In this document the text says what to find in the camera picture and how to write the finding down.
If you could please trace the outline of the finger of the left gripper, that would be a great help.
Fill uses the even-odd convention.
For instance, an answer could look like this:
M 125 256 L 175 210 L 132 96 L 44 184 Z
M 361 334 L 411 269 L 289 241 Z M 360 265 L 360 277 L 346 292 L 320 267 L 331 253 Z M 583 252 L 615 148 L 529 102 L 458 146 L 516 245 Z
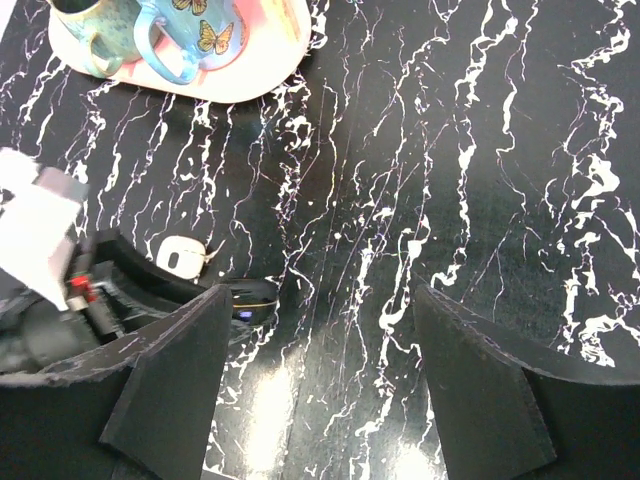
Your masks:
M 94 285 L 123 320 L 161 318 L 205 291 L 156 266 L 126 239 L 95 239 L 94 248 Z

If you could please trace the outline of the beige earbud charging case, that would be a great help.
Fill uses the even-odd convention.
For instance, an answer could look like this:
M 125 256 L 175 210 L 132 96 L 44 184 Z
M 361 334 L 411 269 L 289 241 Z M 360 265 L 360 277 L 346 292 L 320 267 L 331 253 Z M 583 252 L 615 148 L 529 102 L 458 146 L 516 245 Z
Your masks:
M 222 241 L 216 250 L 207 252 L 199 240 L 172 235 L 161 242 L 155 264 L 181 279 L 193 280 L 200 276 L 204 266 L 215 257 L 224 243 Z

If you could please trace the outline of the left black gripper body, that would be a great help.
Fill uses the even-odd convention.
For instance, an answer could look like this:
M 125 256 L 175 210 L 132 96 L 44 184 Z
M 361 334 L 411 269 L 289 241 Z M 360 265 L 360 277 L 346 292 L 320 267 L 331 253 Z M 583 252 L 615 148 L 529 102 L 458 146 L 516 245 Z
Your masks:
M 86 239 L 71 257 L 64 277 L 68 310 L 58 310 L 28 288 L 1 307 L 3 373 L 38 372 L 126 334 L 94 282 L 96 255 L 97 241 Z

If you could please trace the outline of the black earbud charging case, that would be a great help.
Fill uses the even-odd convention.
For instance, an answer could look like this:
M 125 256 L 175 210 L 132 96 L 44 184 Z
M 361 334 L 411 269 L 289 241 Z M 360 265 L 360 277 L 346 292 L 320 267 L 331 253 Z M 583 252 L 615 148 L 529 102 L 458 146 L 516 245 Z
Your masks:
M 230 279 L 223 282 L 232 294 L 232 318 L 257 327 L 269 323 L 278 303 L 278 287 L 266 279 Z

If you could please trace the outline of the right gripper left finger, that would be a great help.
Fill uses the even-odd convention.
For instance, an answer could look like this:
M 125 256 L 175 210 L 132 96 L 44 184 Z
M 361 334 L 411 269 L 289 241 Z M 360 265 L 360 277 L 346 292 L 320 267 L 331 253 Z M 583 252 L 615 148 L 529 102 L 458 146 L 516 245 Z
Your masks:
M 231 314 L 214 286 L 97 349 L 2 376 L 2 478 L 200 478 Z

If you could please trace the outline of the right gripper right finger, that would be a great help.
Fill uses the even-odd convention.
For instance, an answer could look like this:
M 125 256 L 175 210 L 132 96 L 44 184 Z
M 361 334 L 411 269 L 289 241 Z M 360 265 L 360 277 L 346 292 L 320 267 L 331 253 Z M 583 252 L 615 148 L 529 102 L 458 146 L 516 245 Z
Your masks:
M 449 478 L 638 478 L 638 374 L 554 351 L 426 284 L 413 309 Z

